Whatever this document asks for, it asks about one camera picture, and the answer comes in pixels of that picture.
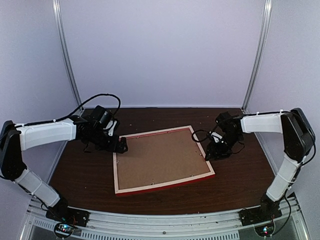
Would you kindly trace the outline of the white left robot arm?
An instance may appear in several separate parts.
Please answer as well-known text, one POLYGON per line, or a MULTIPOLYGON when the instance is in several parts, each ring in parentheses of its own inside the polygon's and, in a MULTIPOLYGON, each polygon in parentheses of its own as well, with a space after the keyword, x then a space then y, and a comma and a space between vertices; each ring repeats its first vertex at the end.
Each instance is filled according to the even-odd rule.
POLYGON ((27 166, 24 153, 46 145, 79 140, 93 144, 101 151, 123 154, 128 151, 128 145, 125 137, 115 133, 119 124, 102 106, 86 116, 72 114, 47 122, 17 124, 8 120, 0 134, 0 175, 52 208, 53 215, 61 222, 67 222, 72 218, 67 201, 27 166))

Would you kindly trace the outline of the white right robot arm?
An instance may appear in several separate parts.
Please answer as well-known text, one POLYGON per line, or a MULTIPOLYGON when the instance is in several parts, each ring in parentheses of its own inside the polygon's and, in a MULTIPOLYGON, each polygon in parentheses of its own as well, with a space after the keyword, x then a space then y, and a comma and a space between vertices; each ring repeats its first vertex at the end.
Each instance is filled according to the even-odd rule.
POLYGON ((316 136, 304 111, 300 107, 289 111, 257 112, 231 115, 223 112, 215 119, 215 129, 207 133, 210 140, 205 160, 223 160, 234 154, 232 148, 242 141, 244 134, 275 133, 282 135, 283 160, 271 185, 263 194, 256 210, 259 220, 268 220, 278 208, 288 188, 294 183, 306 157, 316 149, 316 136))

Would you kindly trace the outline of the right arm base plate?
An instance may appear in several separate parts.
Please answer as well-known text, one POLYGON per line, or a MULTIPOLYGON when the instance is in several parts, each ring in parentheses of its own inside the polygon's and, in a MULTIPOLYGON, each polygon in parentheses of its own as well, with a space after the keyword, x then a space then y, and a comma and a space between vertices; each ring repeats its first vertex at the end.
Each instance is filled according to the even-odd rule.
POLYGON ((263 213, 259 207, 244 208, 239 211, 239 218, 242 226, 255 225, 262 222, 271 221, 274 218, 279 218, 283 214, 280 210, 276 210, 272 213, 263 213))

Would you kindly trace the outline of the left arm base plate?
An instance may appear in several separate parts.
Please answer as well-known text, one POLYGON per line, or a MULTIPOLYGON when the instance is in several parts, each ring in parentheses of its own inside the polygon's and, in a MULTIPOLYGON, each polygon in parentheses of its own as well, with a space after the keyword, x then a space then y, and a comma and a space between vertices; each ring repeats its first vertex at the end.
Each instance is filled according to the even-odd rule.
POLYGON ((66 223, 76 227, 86 227, 89 221, 90 213, 86 210, 68 208, 68 214, 65 217, 58 217, 52 210, 47 210, 45 217, 57 222, 66 223))

